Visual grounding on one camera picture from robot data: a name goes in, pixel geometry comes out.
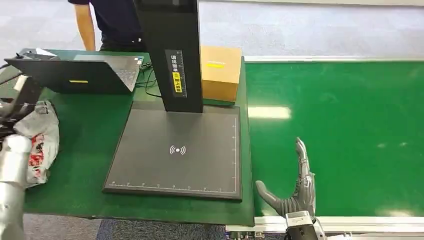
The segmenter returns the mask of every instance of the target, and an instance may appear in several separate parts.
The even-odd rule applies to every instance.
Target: laptop keyboard
[[[118,77],[122,80],[122,82],[128,87],[128,89],[133,91],[137,81],[137,71],[116,70],[115,72],[116,75],[118,75]]]

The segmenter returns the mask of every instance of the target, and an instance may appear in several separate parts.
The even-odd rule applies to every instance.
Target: black platform
[[[242,199],[240,109],[134,102],[104,192]]]

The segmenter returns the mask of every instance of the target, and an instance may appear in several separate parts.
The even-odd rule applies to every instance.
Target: gray floor
[[[241,47],[246,56],[424,56],[419,7],[205,1],[200,31],[202,44]],[[82,50],[73,7],[66,0],[0,0],[0,59],[25,47]],[[223,238],[222,227],[175,223],[26,215],[24,225],[29,240]]]

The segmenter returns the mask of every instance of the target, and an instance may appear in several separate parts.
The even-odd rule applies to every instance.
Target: white plastic bag
[[[49,168],[59,150],[59,120],[53,105],[49,101],[37,102],[34,111],[18,121],[13,128],[32,142],[27,187],[46,183]]]

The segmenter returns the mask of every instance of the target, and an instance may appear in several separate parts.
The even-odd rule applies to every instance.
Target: person's arm
[[[94,33],[93,18],[89,0],[68,0],[75,7],[76,24],[81,35],[85,50],[96,50],[96,37]]]

